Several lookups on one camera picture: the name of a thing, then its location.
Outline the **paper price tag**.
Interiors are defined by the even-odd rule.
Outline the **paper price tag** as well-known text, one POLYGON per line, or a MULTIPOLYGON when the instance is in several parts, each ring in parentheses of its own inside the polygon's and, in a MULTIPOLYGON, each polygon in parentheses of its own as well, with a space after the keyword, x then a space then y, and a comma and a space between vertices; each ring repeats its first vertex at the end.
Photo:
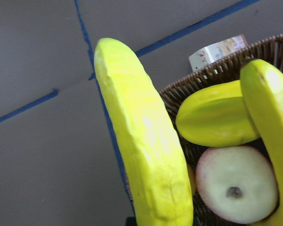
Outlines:
POLYGON ((239 34, 226 40, 205 46, 188 57, 191 69, 193 72, 200 70, 217 60, 241 50, 246 47, 247 44, 244 35, 239 34))

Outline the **pale green red apple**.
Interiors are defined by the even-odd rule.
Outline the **pale green red apple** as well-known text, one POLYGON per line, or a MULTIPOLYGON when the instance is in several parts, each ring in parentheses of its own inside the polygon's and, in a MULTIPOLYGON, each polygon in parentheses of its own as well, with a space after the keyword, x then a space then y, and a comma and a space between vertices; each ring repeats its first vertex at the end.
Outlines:
POLYGON ((279 199, 271 163, 247 145, 208 148, 197 163, 196 186, 213 213, 239 224, 266 218, 279 199))

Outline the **yellow starfruit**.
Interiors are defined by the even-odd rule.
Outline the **yellow starfruit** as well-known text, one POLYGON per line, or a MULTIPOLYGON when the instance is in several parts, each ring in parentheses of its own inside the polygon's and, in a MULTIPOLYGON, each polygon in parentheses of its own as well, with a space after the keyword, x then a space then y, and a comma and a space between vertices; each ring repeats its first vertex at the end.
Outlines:
POLYGON ((184 139, 202 146, 236 146, 259 138, 239 80, 203 88, 188 96, 179 107, 175 124, 184 139))

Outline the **brown wicker basket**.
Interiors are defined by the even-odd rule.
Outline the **brown wicker basket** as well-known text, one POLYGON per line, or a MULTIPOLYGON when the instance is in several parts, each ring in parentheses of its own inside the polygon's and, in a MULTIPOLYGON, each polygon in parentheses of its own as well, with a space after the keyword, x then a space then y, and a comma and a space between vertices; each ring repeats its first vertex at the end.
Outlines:
POLYGON ((275 181, 278 197, 253 226, 283 226, 283 34, 245 47, 165 89, 187 162, 200 184, 196 213, 204 225, 237 225, 208 206, 204 173, 222 163, 235 167, 246 192, 255 182, 275 181))

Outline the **yellow banana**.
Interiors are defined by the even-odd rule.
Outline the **yellow banana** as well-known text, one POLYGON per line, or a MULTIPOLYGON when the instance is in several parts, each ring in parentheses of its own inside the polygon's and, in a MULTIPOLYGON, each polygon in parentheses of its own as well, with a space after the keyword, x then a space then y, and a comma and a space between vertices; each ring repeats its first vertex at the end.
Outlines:
POLYGON ((95 49, 94 66, 125 166, 137 225, 192 225, 185 156, 143 65, 127 45, 103 38, 95 49))
POLYGON ((243 99, 272 162, 279 206, 257 226, 283 226, 283 73, 261 59, 248 59, 240 69, 243 99))

